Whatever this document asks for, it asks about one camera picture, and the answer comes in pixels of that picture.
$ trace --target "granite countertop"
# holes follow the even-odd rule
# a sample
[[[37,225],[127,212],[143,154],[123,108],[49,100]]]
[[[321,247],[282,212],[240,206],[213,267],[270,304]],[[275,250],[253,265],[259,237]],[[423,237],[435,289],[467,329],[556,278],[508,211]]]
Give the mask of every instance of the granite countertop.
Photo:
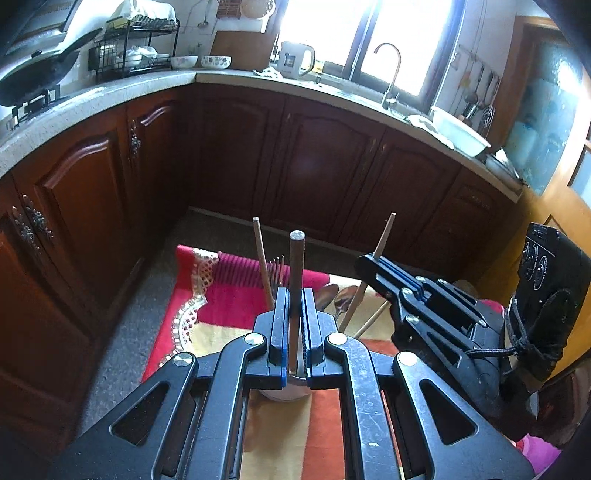
[[[375,102],[328,85],[316,85],[313,82],[299,82],[289,79],[263,78],[241,70],[186,70],[147,73],[74,93],[70,99],[39,114],[31,121],[19,125],[14,132],[0,140],[0,177],[9,172],[14,165],[33,150],[92,115],[149,93],[194,82],[244,86],[286,93],[362,115],[435,148],[486,180],[512,202],[516,203],[519,199],[519,195],[508,189],[480,162],[449,149],[429,133],[405,122],[403,117],[385,112]]]

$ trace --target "faucet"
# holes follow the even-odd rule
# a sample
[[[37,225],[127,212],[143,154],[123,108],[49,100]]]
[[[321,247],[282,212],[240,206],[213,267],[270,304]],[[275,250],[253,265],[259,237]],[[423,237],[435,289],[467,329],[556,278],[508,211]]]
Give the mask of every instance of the faucet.
[[[382,48],[384,45],[390,45],[398,54],[398,65],[396,66],[396,72],[394,73],[394,78],[390,82],[390,85],[388,86],[388,90],[386,90],[386,93],[384,93],[384,97],[382,98],[382,108],[384,108],[385,110],[389,110],[390,104],[394,103],[396,101],[396,100],[392,101],[390,99],[390,97],[392,94],[392,88],[394,87],[394,82],[396,82],[396,78],[398,78],[398,72],[400,72],[400,64],[402,63],[402,55],[400,55],[400,50],[398,49],[398,47],[396,45],[393,45],[388,42],[381,43],[380,45],[375,47],[374,53],[377,53],[378,50],[380,48]]]

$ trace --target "black control box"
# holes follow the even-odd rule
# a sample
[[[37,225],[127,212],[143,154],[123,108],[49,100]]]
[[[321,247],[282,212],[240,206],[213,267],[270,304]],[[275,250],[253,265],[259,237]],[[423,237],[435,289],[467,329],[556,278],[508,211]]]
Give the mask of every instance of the black control box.
[[[568,289],[579,312],[591,281],[591,260],[564,233],[531,223],[519,266],[515,293],[517,309],[529,330],[545,302],[557,291]]]

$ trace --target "stove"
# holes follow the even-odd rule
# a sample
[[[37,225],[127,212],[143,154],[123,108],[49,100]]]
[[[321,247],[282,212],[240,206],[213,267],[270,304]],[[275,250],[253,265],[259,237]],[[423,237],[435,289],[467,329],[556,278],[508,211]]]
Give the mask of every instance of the stove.
[[[7,130],[14,130],[19,124],[30,120],[52,106],[58,105],[67,100],[68,96],[61,96],[59,85],[55,85],[46,90],[42,95],[13,107],[12,118],[6,123]]]

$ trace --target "wooden cabinet door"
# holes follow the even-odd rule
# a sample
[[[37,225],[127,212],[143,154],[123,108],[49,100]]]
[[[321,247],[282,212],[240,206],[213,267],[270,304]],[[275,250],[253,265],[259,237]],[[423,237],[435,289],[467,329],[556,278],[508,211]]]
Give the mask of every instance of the wooden cabinet door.
[[[18,193],[32,200],[53,232],[39,239],[60,274],[108,318],[141,259],[124,180],[125,118],[124,106],[95,115],[12,170]]]
[[[188,169],[182,91],[147,95],[127,106],[130,184],[142,240],[158,245],[187,208]]]
[[[97,350],[10,176],[0,180],[0,283],[0,423],[52,455],[75,433]]]
[[[252,220],[261,215],[284,96],[200,85],[191,204]]]
[[[390,213],[395,212],[396,221],[385,255],[405,263],[405,250],[431,218],[459,170],[457,162],[434,148],[389,129],[339,245],[373,251]]]
[[[437,212],[405,255],[413,267],[457,280],[512,206],[487,181],[462,168]]]
[[[384,131],[354,113],[289,98],[265,196],[265,223],[337,240]]]

